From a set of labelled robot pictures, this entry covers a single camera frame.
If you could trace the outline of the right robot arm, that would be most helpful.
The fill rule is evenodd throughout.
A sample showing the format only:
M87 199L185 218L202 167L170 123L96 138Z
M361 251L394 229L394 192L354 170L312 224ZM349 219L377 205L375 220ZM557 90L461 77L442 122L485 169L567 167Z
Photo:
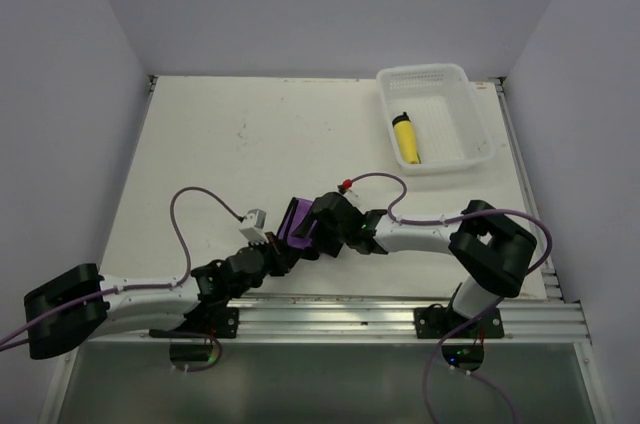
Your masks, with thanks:
M343 246L363 255L417 251L455 257L468 277L451 297L445 323L461 337L480 326L480 313L496 300L519 296L537 246L529 231L482 200L470 201L452 224L420 226L383 209L362 212L339 192L299 206L287 241L333 257Z

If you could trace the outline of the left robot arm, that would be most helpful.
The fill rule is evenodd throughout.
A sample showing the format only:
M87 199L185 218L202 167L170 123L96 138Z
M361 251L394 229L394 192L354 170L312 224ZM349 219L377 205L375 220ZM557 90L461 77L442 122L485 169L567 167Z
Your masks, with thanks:
M239 310L230 301L268 276L288 274L310 246L308 239L268 234L264 243L193 269L183 283L127 280L101 275L94 264L78 265L25 296L29 355L44 360L91 338L133 331L233 339Z

